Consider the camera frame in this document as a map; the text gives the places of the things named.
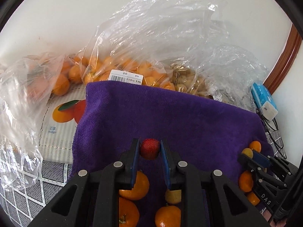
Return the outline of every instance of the barcode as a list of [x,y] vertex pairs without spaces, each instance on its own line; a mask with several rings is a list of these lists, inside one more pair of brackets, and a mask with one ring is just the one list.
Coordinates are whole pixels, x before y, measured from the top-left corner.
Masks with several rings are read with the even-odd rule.
[[120,77],[120,76],[112,75],[111,80],[113,80],[113,81],[125,82],[125,81],[126,81],[126,78]]

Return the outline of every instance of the silver screw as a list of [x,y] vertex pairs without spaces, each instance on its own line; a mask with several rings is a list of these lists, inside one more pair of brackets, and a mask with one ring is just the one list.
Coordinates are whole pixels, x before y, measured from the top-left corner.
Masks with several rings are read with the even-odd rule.
[[217,177],[220,177],[220,176],[222,176],[222,171],[214,170],[214,175],[217,176]]
[[80,177],[86,176],[86,175],[87,175],[87,170],[81,170],[81,171],[79,171],[79,172],[78,172],[78,175],[79,175]]
[[123,165],[123,163],[121,161],[116,161],[114,163],[114,167],[121,167]]
[[187,162],[181,160],[181,161],[179,161],[178,165],[179,165],[180,167],[186,167],[186,166],[187,166]]

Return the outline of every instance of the clear plastic bag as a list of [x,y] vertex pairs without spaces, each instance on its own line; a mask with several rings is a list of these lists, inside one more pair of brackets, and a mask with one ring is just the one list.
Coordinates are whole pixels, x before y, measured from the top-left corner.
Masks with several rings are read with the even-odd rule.
[[28,56],[0,75],[0,176],[6,190],[23,189],[41,176],[39,131],[64,56]]
[[268,71],[228,45],[225,0],[135,0],[103,24],[77,59],[84,84],[112,69],[143,75],[143,85],[213,98],[255,111],[249,88]]

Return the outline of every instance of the wooden trim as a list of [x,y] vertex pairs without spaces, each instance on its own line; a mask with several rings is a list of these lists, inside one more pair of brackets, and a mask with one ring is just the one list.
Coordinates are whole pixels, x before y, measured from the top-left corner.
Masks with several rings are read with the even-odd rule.
[[298,54],[301,42],[302,38],[294,24],[292,24],[285,48],[272,72],[264,82],[264,86],[271,94],[275,92],[288,73]]

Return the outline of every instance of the purple cloth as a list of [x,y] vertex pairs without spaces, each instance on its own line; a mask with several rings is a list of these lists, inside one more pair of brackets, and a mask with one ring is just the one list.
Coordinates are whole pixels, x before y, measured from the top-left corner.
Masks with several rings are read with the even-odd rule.
[[[254,140],[262,153],[273,155],[257,114],[218,101],[155,87],[116,81],[90,83],[86,109],[72,147],[75,174],[103,169],[119,159],[133,138],[167,138],[170,149],[198,169],[220,169],[237,183],[243,171],[237,162],[241,151]],[[150,182],[148,194],[135,202],[138,227],[154,227],[156,211],[165,205],[160,156],[139,160]]]

